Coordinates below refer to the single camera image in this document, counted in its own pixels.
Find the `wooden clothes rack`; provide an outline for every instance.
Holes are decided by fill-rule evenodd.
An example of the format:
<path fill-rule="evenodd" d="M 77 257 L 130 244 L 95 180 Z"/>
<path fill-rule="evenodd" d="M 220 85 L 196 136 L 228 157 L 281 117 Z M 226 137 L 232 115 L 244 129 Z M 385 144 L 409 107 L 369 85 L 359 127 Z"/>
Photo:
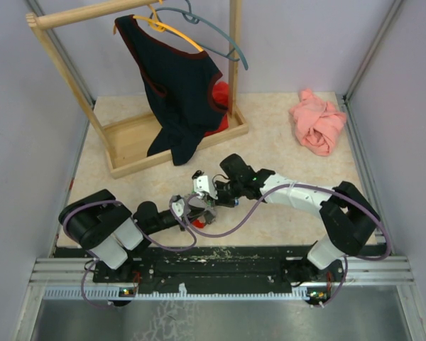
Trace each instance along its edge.
<path fill-rule="evenodd" d="M 229 35 L 239 44 L 241 0 L 229 1 Z M 46 30 L 156 2 L 158 0 L 111 0 L 45 16 L 38 17 L 34 13 L 26 15 L 27 23 L 31 30 L 44 47 L 62 78 L 70 87 L 73 95 L 76 97 L 76 100 L 106 147 L 107 164 L 113 178 L 120 178 L 121 176 L 169 161 L 172 158 L 170 151 L 164 151 L 147 157 L 148 147 L 160 131 L 161 125 L 153 113 L 148 113 L 102 126 L 94 114 L 93 108 L 90 107 L 89 102 L 76 83 L 70 69 L 53 45 Z M 210 147 L 248 132 L 248 124 L 236 105 L 237 82 L 238 63 L 229 61 L 229 128 L 203 138 L 197 149 Z"/>

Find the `lavender wall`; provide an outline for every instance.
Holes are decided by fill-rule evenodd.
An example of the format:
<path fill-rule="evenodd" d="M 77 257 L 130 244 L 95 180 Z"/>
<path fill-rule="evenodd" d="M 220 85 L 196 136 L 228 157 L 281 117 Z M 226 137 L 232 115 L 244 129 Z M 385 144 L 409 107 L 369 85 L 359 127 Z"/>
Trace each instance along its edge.
<path fill-rule="evenodd" d="M 352 110 L 390 222 L 426 305 L 426 0 L 406 1 Z"/>
<path fill-rule="evenodd" d="M 0 1 L 0 341 L 11 339 L 35 258 L 48 255 L 85 128 L 27 12 Z"/>
<path fill-rule="evenodd" d="M 39 0 L 54 13 L 98 0 Z M 229 0 L 192 0 L 194 13 L 229 30 Z M 249 70 L 239 69 L 240 92 L 296 92 L 304 87 L 345 93 L 392 0 L 243 1 L 241 48 Z M 165 6 L 186 8 L 183 0 Z M 147 7 L 57 28 L 56 32 L 94 97 L 142 93 L 137 65 L 119 35 L 114 19 L 127 13 L 148 16 Z M 186 23 L 178 13 L 161 18 L 200 42 L 227 51 L 228 42 L 206 25 Z M 185 41 L 147 30 L 177 48 L 193 52 Z M 212 55 L 227 74 L 227 60 Z"/>

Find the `wooden rod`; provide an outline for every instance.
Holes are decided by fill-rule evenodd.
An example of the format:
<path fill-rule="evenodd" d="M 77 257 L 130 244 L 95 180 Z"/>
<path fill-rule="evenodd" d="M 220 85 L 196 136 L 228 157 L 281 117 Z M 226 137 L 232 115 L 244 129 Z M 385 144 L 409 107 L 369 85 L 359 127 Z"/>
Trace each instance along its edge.
<path fill-rule="evenodd" d="M 39 16 L 36 17 L 36 20 L 32 23 L 28 22 L 28 25 L 30 27 L 32 27 L 32 25 L 37 26 L 40 30 L 48 30 L 49 28 L 60 27 L 70 23 L 78 23 L 79 21 L 98 18 L 99 16 L 126 11 L 156 2 L 158 2 L 158 0 L 109 0 L 100 4 Z"/>
<path fill-rule="evenodd" d="M 26 15 L 27 22 L 34 21 L 37 16 L 34 13 L 29 13 Z M 77 101 L 79 102 L 80 107 L 84 111 L 84 113 L 87 115 L 87 118 L 90 121 L 90 124 L 93 126 L 94 130 L 98 133 L 100 139 L 102 140 L 102 143 L 107 148 L 109 153 L 115 156 L 115 149 L 112 146 L 110 140 L 107 138 L 107 135 L 102 127 L 102 125 L 99 123 L 98 118 L 93 112 L 93 109 L 90 107 L 89 102 L 85 98 L 84 94 L 82 93 L 81 89 L 79 88 L 79 85 L 77 85 L 74 77 L 72 76 L 72 73 L 70 72 L 70 69 L 65 64 L 65 61 L 58 53 L 57 49 L 55 48 L 54 44 L 52 43 L 51 39 L 49 38 L 49 35 L 47 32 L 39 29 L 36 25 L 31 25 L 31 30 L 35 34 L 36 38 L 40 41 L 41 45 L 44 47 L 46 53 L 49 55 L 49 58 L 54 63 L 55 67 L 57 68 L 58 72 L 62 76 L 62 78 L 65 80 L 68 87 L 70 87 L 73 95 L 76 97 Z"/>
<path fill-rule="evenodd" d="M 229 35 L 240 45 L 241 36 L 241 0 L 230 0 L 229 9 Z M 229 44 L 229 49 L 233 49 L 233 45 Z M 238 54 L 234 51 L 234 58 L 238 58 Z M 239 64 L 229 60 L 229 116 L 233 116 L 236 108 L 236 89 L 239 81 Z"/>

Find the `pink cloth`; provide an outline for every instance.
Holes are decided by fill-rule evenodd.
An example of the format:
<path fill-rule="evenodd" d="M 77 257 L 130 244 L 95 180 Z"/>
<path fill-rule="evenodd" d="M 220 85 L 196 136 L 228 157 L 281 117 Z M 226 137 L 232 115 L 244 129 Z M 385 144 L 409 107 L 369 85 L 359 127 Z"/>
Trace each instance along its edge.
<path fill-rule="evenodd" d="M 338 112 L 333 103 L 322 101 L 311 89 L 301 91 L 300 100 L 289 110 L 295 121 L 295 135 L 314 154 L 328 156 L 344 128 L 346 114 Z"/>

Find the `blue hanger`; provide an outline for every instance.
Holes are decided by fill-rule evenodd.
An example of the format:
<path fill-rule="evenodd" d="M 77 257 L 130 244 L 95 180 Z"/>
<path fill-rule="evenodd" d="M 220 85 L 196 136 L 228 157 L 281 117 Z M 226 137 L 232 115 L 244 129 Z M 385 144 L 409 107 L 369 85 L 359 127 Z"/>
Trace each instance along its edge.
<path fill-rule="evenodd" d="M 182 9 L 176 9 L 174 7 L 160 7 L 158 9 L 155 9 L 156 12 L 159 11 L 174 11 L 174 12 L 178 12 L 181 13 L 183 15 L 183 18 L 185 18 L 185 20 L 188 23 L 193 23 L 193 24 L 198 24 L 200 21 L 203 23 L 206 23 L 208 26 L 210 26 L 211 28 L 213 28 L 216 32 L 218 32 L 219 34 L 221 34 L 221 36 L 223 36 L 224 38 L 226 38 L 234 48 L 232 48 L 227 54 L 220 52 L 218 50 L 215 50 L 214 48 L 210 48 L 208 46 L 202 45 L 201 43 L 196 42 L 198 45 L 202 46 L 203 48 L 212 51 L 213 53 L 216 53 L 222 57 L 225 57 L 233 62 L 238 62 L 241 60 L 241 62 L 243 63 L 244 69 L 247 70 L 248 69 L 248 62 L 246 62 L 246 58 L 244 57 L 243 52 L 241 51 L 240 47 L 235 43 L 235 41 L 230 38 L 222 29 L 220 29 L 219 27 L 215 26 L 213 23 L 210 23 L 207 19 L 204 19 L 196 14 L 193 14 L 193 12 L 191 12 L 191 3 L 190 0 L 185 0 L 187 2 L 187 6 L 188 6 L 188 11 L 184 11 Z M 234 51 L 236 51 L 239 55 L 239 58 L 233 58 L 231 57 L 231 55 L 234 53 Z"/>

